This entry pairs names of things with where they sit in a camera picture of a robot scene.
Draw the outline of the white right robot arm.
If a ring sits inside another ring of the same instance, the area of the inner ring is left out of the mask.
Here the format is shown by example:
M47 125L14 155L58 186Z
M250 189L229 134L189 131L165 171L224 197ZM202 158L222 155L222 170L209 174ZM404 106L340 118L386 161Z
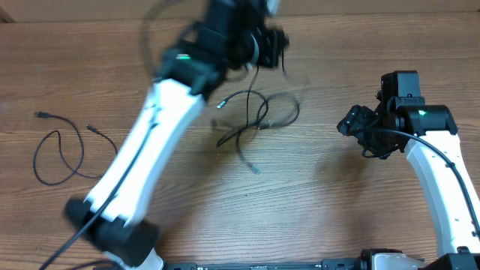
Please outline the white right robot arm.
M355 137L364 158L406 155L432 217L437 259L423 262L400 250L371 248L346 269L478 269L479 197L464 165L458 126L445 105L428 105L415 70L381 78L376 109L353 106L337 130Z

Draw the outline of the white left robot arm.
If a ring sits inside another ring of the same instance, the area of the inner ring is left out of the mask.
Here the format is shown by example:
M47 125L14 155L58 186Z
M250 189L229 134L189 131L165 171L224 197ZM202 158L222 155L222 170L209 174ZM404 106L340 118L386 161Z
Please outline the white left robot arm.
M117 269L162 269L158 228L146 221L152 194L179 140L230 70L276 68L288 44L267 28L277 1L211 1L163 54L139 116L114 161L84 199L64 213L78 236Z

